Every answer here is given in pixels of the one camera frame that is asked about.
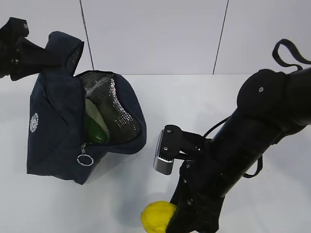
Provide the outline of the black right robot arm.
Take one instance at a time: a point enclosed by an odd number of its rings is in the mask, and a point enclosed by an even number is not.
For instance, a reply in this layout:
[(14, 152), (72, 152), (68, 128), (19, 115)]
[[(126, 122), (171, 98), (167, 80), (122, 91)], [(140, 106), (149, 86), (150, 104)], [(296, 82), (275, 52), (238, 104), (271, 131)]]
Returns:
[(228, 191), (264, 152), (311, 123), (311, 71), (259, 70), (241, 86), (237, 108), (201, 153), (180, 167), (166, 232), (214, 233)]

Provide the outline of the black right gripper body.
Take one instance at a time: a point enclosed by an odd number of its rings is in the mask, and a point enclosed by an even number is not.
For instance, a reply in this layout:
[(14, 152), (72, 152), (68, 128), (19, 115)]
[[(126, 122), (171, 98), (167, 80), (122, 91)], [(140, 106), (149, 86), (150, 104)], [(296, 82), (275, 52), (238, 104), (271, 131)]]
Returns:
[(192, 163), (184, 161), (171, 204), (176, 206), (166, 227), (167, 232), (216, 232), (225, 198), (197, 191), (190, 176)]

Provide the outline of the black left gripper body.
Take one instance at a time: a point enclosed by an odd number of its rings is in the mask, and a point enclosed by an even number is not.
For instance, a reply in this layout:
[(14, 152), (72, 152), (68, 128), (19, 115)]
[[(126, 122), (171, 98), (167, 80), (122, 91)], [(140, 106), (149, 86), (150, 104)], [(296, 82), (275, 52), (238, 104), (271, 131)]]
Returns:
[(0, 29), (0, 78), (13, 75), (20, 63), (20, 43), (29, 35), (27, 20), (10, 17)]

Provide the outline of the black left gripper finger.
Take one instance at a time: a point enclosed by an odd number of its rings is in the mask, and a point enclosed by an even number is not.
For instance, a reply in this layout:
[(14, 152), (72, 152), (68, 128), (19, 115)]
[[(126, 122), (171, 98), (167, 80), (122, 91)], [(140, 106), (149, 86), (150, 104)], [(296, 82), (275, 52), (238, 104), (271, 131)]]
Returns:
[(61, 67), (62, 60), (59, 54), (22, 38), (20, 40), (20, 65), (23, 69), (41, 70), (46, 67)]
[(12, 81), (18, 81), (24, 77), (39, 73), (44, 66), (44, 63), (36, 60), (11, 59), (9, 76)]

